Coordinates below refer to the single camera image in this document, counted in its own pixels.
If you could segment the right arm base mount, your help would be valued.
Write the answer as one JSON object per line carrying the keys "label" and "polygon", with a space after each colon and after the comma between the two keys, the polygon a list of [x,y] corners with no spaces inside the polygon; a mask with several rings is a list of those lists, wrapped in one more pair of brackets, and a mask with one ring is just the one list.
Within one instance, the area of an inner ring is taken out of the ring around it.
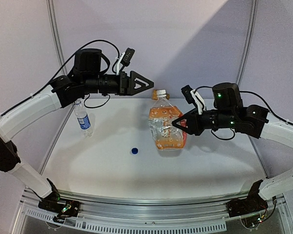
{"label": "right arm base mount", "polygon": [[259,218],[256,220],[256,224],[261,224],[264,221],[267,221],[275,212],[277,198],[276,196],[272,197],[273,210],[269,214],[268,212],[268,203],[264,200],[258,192],[249,192],[246,198],[234,198],[228,201],[225,206],[228,211],[229,217],[236,217],[247,215],[254,212],[264,211],[263,214],[259,215]]}

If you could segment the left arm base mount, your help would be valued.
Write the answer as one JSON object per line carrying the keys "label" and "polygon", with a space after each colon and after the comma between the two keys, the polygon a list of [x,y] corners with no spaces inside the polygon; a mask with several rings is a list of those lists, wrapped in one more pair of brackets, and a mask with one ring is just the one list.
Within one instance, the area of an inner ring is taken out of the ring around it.
{"label": "left arm base mount", "polygon": [[56,213],[53,222],[63,224],[66,218],[77,217],[81,203],[76,200],[61,198],[59,195],[50,194],[46,198],[40,198],[38,207],[42,210]]}

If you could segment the blue bottle cap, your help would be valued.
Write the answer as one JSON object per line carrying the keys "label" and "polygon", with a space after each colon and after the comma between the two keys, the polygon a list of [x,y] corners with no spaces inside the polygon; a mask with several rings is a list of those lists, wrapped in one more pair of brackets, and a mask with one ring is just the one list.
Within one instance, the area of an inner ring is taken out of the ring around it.
{"label": "blue bottle cap", "polygon": [[138,152],[139,152],[138,148],[132,148],[132,149],[131,149],[131,153],[132,153],[133,155],[138,154]]}

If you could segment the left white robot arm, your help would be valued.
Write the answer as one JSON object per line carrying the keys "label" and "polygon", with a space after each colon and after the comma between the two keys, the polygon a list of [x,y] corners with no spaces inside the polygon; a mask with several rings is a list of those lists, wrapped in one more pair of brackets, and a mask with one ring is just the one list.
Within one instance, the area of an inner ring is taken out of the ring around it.
{"label": "left white robot arm", "polygon": [[133,96],[154,87],[153,81],[123,69],[130,64],[134,49],[118,53],[116,71],[108,74],[101,68],[101,61],[110,65],[110,60],[100,49],[81,46],[72,54],[74,64],[67,75],[54,74],[33,95],[0,114],[0,171],[10,173],[22,181],[53,212],[63,208],[63,201],[54,184],[43,178],[32,166],[18,156],[13,137],[43,116],[65,108],[90,94],[110,97]]}

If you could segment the white bottle cap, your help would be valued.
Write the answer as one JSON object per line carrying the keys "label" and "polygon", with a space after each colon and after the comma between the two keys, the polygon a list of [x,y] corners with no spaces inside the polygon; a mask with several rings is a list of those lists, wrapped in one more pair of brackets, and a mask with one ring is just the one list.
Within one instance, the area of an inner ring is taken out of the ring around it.
{"label": "white bottle cap", "polygon": [[158,97],[165,97],[166,96],[166,90],[165,89],[163,89],[163,90],[157,90],[156,91],[156,95]]}

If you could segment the clear bottle blue label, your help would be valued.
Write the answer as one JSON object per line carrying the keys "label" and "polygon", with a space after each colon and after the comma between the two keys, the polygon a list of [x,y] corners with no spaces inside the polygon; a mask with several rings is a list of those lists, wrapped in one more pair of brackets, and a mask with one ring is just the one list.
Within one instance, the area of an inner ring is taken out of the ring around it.
{"label": "clear bottle blue label", "polygon": [[85,137],[91,137],[93,134],[92,125],[81,99],[74,102],[74,114],[77,118],[80,129]]}

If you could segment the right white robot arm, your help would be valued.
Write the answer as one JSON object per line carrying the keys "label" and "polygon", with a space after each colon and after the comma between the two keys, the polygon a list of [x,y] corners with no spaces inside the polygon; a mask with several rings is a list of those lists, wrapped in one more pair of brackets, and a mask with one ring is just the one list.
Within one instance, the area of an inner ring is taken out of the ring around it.
{"label": "right white robot arm", "polygon": [[[278,142],[293,149],[293,123],[278,116],[269,105],[243,105],[242,91],[236,83],[219,83],[212,88],[214,108],[207,110],[197,89],[189,85],[181,89],[187,103],[194,109],[174,120],[172,125],[189,135],[200,136],[205,130],[215,132],[230,129],[234,133],[246,134]],[[243,208],[252,213],[256,208],[267,207],[267,200],[293,190],[293,169],[270,179],[254,182],[244,199],[231,200],[227,207]]]}

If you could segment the crushed orange label bottle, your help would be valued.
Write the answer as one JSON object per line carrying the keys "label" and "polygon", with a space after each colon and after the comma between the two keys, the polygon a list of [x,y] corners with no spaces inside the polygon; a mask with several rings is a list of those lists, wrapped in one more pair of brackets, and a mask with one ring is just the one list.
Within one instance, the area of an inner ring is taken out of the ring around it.
{"label": "crushed orange label bottle", "polygon": [[184,148],[186,133],[172,125],[172,121],[182,115],[178,107],[172,105],[166,96],[158,97],[158,100],[150,108],[148,125],[158,150],[168,151]]}

